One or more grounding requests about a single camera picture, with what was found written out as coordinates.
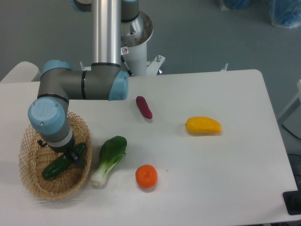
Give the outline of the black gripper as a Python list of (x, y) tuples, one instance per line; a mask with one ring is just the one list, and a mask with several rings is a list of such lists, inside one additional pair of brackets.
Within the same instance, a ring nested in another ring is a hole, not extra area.
[(42, 148), (49, 146), (56, 153), (64, 153), (76, 168), (84, 168), (85, 160), (73, 150), (75, 147), (75, 138), (71, 137), (69, 140), (61, 140), (59, 142), (46, 142), (44, 139), (39, 139), (37, 143)]

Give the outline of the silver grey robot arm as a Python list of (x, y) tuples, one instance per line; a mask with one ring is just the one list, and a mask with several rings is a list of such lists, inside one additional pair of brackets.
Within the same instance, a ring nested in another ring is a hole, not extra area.
[(121, 70), (121, 25), (139, 16), (136, 0), (74, 0), (79, 11), (91, 12), (93, 61), (89, 71), (74, 71), (64, 61), (44, 65), (37, 99), (28, 110), (32, 127), (57, 153), (64, 153), (77, 168), (85, 164), (74, 151), (75, 138), (67, 119), (69, 101), (124, 100), (128, 73)]

